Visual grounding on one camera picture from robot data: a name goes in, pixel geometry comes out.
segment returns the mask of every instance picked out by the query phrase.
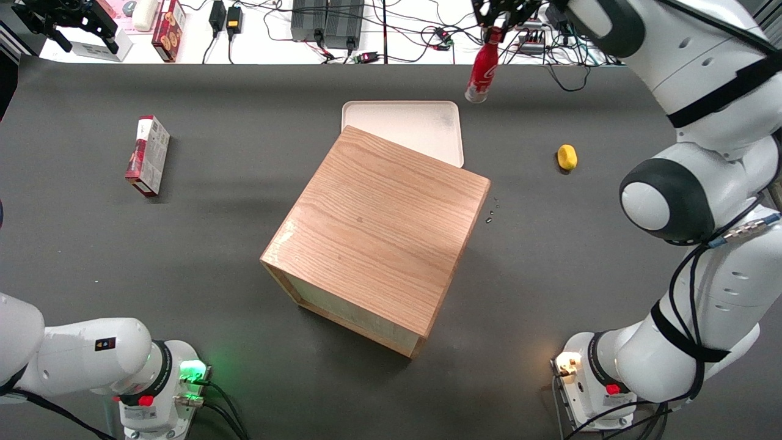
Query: power supply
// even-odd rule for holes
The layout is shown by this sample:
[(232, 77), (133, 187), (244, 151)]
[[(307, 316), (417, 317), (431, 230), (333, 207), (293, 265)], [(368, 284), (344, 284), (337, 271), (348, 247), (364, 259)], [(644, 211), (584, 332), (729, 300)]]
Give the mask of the power supply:
[(364, 0), (331, 0), (326, 15), (326, 47), (358, 49), (362, 17), (364, 17)]
[(328, 0), (293, 0), (291, 8), (293, 40), (312, 42), (322, 40), (326, 29), (327, 8)]

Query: white tray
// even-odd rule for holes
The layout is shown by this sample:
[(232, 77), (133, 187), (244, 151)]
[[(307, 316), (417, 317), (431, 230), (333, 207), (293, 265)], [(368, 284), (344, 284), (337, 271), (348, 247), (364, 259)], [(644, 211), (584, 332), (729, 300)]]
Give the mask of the white tray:
[(347, 125), (461, 168), (459, 108), (451, 101), (350, 101), (343, 106)]

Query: red button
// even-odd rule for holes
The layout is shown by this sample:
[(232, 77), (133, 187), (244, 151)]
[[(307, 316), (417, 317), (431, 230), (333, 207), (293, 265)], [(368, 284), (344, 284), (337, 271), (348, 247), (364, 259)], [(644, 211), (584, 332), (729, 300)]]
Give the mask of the red button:
[(143, 395), (138, 398), (138, 405), (139, 406), (152, 406), (152, 400), (155, 398), (151, 395)]
[(608, 384), (605, 386), (605, 392), (607, 392), (608, 395), (614, 395), (622, 392), (622, 389), (619, 388), (617, 384)]

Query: wood grain surface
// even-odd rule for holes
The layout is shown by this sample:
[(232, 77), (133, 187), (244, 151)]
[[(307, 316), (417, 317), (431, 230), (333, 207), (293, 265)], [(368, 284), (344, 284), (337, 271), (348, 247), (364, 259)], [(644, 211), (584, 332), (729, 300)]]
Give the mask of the wood grain surface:
[(489, 187), (347, 127), (261, 261), (294, 301), (285, 273), (426, 339)]

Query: white table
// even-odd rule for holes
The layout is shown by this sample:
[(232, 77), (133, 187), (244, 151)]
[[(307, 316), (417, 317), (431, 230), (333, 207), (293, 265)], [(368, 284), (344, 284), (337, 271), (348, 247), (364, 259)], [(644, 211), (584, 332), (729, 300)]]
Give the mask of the white table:
[[(181, 4), (199, 8), (202, 5), (202, 1), (203, 7), (200, 10), (195, 11), (184, 7), (188, 19), (185, 24), (185, 33), (179, 49), (177, 63), (201, 63), (204, 51), (212, 41), (212, 30), (207, 22), (211, 10), (211, 0), (181, 0)], [(255, 8), (247, 6), (259, 3), (260, 6)], [(290, 10), (293, 0), (279, 0), (279, 3), (279, 9)], [(373, 51), (382, 54), (382, 0), (366, 0), (366, 3), (361, 45), (356, 54)], [(226, 7), (230, 7), (232, 4), (230, 1), (225, 2)], [(248, 1), (240, 6), (244, 12), (244, 23), (242, 33), (234, 37), (233, 46), (231, 47), (231, 59), (234, 63), (318, 64), (325, 60), (321, 54), (308, 47), (305, 43), (275, 41), (275, 39), (285, 40), (291, 38), (290, 12), (274, 11), (274, 2), (272, 1), (265, 4), (263, 0)], [(417, 17), (420, 20), (428, 20), (434, 23), (459, 23), (458, 26), (465, 29), (468, 28), (467, 31), (477, 37), (479, 28), (476, 26), (475, 17), (472, 15), (470, 0), (439, 0), (439, 17), (442, 20), (438, 18), (438, 3), (433, 0), (388, 0), (388, 51), (389, 56), (403, 60), (416, 60), (420, 57), (417, 63), (423, 64), (473, 64), (475, 61), (475, 55), (479, 50), (479, 46), (463, 33), (457, 33), (453, 36), (453, 52), (439, 52), (434, 49), (427, 49), (424, 53), (424, 47), (418, 45), (423, 44), (419, 32), (431, 23), (411, 20), (404, 16)], [(96, 36), (82, 30), (73, 28), (61, 28), (60, 30), (66, 38), (72, 41), (100, 44), (100, 40)], [(547, 41), (553, 41), (557, 33), (552, 33), (549, 28), (546, 30), (546, 34)], [(514, 35), (516, 35), (516, 31), (508, 32), (505, 42), (500, 45), (500, 50), (512, 43)], [(130, 39), (134, 45), (125, 58), (124, 63), (151, 64), (163, 62), (151, 45), (151, 34), (131, 35)], [(589, 53), (594, 58), (595, 63), (604, 61), (604, 57), (596, 48), (590, 43), (584, 42), (584, 44), (589, 45)], [(336, 57), (344, 57), (347, 51), (331, 50), (330, 52)], [(575, 51), (569, 49), (557, 49), (551, 55), (555, 56), (560, 63), (570, 63), (569, 59), (575, 61), (579, 57), (579, 55), (575, 54)], [(110, 63), (110, 61), (96, 60), (64, 52), (53, 41), (46, 42), (41, 51), (41, 58), (65, 63)], [(341, 63), (342, 61), (340, 59), (331, 63)], [(206, 62), (208, 64), (228, 64), (228, 35), (225, 31), (218, 35)], [(511, 61), (513, 64), (541, 64), (542, 62), (543, 60), (540, 56), (524, 56), (521, 54), (513, 57)], [(389, 63), (403, 62), (390, 59)]]

